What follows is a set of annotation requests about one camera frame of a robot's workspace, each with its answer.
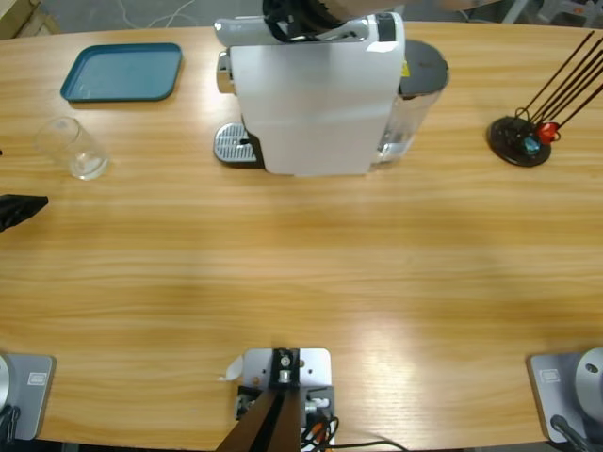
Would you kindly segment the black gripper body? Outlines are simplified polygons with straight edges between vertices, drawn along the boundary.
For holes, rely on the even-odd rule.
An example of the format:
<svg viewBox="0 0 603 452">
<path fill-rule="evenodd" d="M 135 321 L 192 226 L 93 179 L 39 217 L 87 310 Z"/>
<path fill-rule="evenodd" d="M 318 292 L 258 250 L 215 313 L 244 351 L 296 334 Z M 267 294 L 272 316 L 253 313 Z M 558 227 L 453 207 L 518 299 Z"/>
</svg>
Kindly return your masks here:
<svg viewBox="0 0 603 452">
<path fill-rule="evenodd" d="M 273 23 L 297 24 L 309 28 L 332 28 L 333 16 L 323 1 L 264 0 L 262 11 Z"/>
</svg>

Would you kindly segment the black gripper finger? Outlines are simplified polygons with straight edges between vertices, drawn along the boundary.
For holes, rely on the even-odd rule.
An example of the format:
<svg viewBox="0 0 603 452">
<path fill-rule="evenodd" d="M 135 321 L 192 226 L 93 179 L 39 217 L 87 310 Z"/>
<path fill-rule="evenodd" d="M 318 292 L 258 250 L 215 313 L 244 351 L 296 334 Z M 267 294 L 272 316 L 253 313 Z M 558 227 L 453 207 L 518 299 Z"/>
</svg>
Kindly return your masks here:
<svg viewBox="0 0 603 452">
<path fill-rule="evenodd" d="M 312 23 L 294 21 L 293 23 L 267 21 L 272 36 L 282 43 L 298 41 L 317 41 L 318 36 L 339 27 L 339 22 Z"/>
<path fill-rule="evenodd" d="M 45 196 L 14 195 L 1 196 L 0 231 L 13 228 L 37 215 L 49 202 Z"/>
</svg>

